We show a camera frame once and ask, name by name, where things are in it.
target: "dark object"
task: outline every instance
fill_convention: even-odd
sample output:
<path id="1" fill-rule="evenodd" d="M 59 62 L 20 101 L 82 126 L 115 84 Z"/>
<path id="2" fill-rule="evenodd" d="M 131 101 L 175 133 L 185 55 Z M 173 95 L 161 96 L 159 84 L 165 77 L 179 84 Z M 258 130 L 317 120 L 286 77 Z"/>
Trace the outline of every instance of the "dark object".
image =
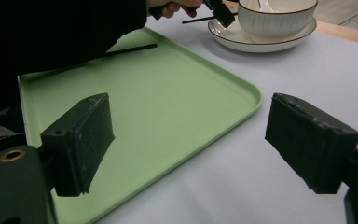
<path id="1" fill-rule="evenodd" d="M 233 12 L 232 15 L 237 16 L 238 12 Z M 199 19 L 190 20 L 190 21 L 182 21 L 182 24 L 188 24 L 188 23 L 197 22 L 197 21 L 209 21 L 209 20 L 213 20 L 213 19 L 216 19 L 216 17 L 212 16 L 212 17 L 204 17 L 204 18 L 199 18 Z"/>
<path id="2" fill-rule="evenodd" d="M 86 98 L 42 134 L 43 145 L 0 151 L 0 223 L 56 223 L 50 191 L 88 192 L 114 140 L 108 95 Z"/>
<path id="3" fill-rule="evenodd" d="M 268 140 L 315 193 L 335 194 L 341 182 L 347 222 L 358 224 L 358 132 L 296 97 L 275 93 Z"/>
<path id="4" fill-rule="evenodd" d="M 107 94 L 80 101 L 42 132 L 43 155 L 54 158 L 52 172 L 59 196 L 89 192 L 91 180 L 114 139 L 112 132 Z"/>
<path id="5" fill-rule="evenodd" d="M 34 147 L 0 152 L 0 223 L 51 223 L 55 220 L 43 164 Z"/>
<path id="6" fill-rule="evenodd" d="M 12 135 L 0 136 L 0 151 L 12 146 L 27 144 L 20 99 L 18 103 L 14 104 L 8 111 L 0 115 L 0 125 L 15 133 Z"/>
<path id="7" fill-rule="evenodd" d="M 139 50 L 143 50 L 143 49 L 155 49 L 157 46 L 158 46 L 157 44 L 149 44 L 149 45 L 143 45 L 143 46 L 129 48 L 129 49 L 119 49 L 119 50 L 115 50 L 115 51 L 106 52 L 100 58 L 110 57 L 110 56 L 114 56 L 114 55 L 118 55 L 118 54 L 122 54 L 122 53 L 130 53 L 130 52 L 139 51 Z"/>
<path id="8" fill-rule="evenodd" d="M 222 0 L 204 0 L 203 3 L 212 11 L 214 18 L 218 19 L 225 28 L 228 28 L 228 26 L 235 21 L 234 15 L 232 15 L 232 12 Z M 163 7 L 152 7 L 149 12 L 156 20 L 159 20 L 162 16 L 162 8 Z"/>

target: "plastic tray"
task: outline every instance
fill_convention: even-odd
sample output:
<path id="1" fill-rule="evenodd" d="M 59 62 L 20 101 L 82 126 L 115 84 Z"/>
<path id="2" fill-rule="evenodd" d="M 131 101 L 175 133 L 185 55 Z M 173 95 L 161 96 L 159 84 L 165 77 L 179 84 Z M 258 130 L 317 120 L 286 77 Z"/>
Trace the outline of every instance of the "plastic tray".
<path id="1" fill-rule="evenodd" d="M 89 194 L 61 198 L 52 191 L 60 223 L 97 220 L 260 107 L 257 87 L 147 28 L 115 48 L 150 43 L 158 47 L 21 77 L 27 137 L 35 147 L 39 134 L 78 101 L 109 94 L 116 139 Z"/>

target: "white saucer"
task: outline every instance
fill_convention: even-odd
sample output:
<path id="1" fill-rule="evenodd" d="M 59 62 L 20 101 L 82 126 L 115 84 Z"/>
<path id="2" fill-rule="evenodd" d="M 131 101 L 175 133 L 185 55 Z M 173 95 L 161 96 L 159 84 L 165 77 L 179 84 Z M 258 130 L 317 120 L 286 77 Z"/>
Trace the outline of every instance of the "white saucer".
<path id="1" fill-rule="evenodd" d="M 305 40 L 316 29 L 316 20 L 312 18 L 306 27 L 296 35 L 279 39 L 261 39 L 243 31 L 238 18 L 228 28 L 223 27 L 218 20 L 208 22 L 208 28 L 213 38 L 220 44 L 240 51 L 264 53 L 289 49 Z"/>

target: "wooden surface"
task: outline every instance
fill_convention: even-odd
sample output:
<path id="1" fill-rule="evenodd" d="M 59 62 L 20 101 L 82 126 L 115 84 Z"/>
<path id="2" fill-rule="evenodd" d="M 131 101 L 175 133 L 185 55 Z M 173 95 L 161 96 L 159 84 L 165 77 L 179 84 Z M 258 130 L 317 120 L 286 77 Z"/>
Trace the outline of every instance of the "wooden surface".
<path id="1" fill-rule="evenodd" d="M 313 17 L 335 25 L 345 24 L 358 17 L 358 0 L 318 0 Z"/>
<path id="2" fill-rule="evenodd" d="M 224 2 L 229 8 L 237 7 L 237 3 L 228 1 Z M 358 42 L 358 30 L 349 27 L 318 21 L 318 27 L 316 28 L 316 31 L 322 34 L 333 35 Z"/>

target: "spoon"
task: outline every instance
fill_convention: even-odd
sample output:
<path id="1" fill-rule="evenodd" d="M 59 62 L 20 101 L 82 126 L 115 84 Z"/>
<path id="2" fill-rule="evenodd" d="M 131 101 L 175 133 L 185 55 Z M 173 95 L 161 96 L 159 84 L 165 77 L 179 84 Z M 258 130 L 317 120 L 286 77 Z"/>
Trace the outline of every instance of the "spoon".
<path id="1" fill-rule="evenodd" d="M 258 4 L 260 5 L 260 11 L 262 12 L 275 12 L 269 5 L 269 0 L 258 0 Z"/>

